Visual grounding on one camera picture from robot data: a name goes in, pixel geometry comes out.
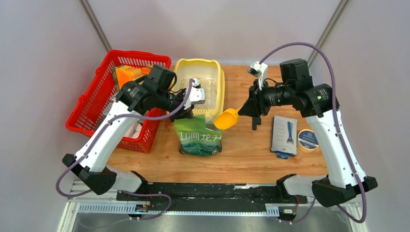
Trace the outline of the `black bag sealing clip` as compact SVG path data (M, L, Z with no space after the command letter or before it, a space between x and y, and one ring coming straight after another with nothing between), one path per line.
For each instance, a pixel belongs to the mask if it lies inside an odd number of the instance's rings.
M261 117L260 116L253 116L252 117L252 130L256 131L258 126L261 125Z

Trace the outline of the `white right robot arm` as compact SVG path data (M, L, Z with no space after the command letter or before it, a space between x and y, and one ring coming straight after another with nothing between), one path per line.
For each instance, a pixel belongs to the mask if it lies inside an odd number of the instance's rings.
M331 207L375 189L376 178L363 171L348 139L343 137L341 112L338 101L332 98L332 87L315 86L307 62L300 58L280 64L282 81L273 87L266 83L267 69L268 66L260 62L249 66L248 73L255 81L239 114L251 117L252 129L256 130L261 117L266 116L272 106L292 106L313 130L328 170L323 177L289 174L278 179L277 199L286 203L295 195L309 196L322 206Z

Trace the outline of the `green cat litter bag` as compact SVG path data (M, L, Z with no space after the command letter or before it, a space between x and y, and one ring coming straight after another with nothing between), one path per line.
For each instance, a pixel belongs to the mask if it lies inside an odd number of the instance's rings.
M183 155L212 156L222 151L223 131L205 116L177 119L173 122L179 138L178 151Z

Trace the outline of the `yellow litter scoop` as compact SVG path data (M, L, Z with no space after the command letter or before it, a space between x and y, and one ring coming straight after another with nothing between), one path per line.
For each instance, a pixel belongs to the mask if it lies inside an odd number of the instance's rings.
M214 126L219 130L227 130L238 123L240 108L226 109L222 114L214 120Z

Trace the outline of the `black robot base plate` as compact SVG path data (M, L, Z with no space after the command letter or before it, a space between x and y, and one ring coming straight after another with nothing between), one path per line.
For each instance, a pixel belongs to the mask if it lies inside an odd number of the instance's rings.
M137 191L140 196L117 192L118 201L150 203L150 211L182 212L264 212L267 203L306 204L305 196L280 198L274 184L148 183Z

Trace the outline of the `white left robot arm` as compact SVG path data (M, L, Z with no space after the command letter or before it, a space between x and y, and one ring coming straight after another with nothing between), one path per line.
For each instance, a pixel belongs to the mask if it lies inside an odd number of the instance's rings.
M169 118L193 118L194 105L205 98L198 79L189 80L187 88L178 92L171 89L177 81L174 71L154 65L149 74L138 77L122 85L101 125L87 143L75 154L66 154L62 163L67 169L56 182L57 192L65 197L70 195L60 189L62 178L68 173L75 174L89 189L102 195L111 189L128 191L137 201L143 200L148 188L142 184L139 175L107 166L114 149L126 132L140 119L144 122Z

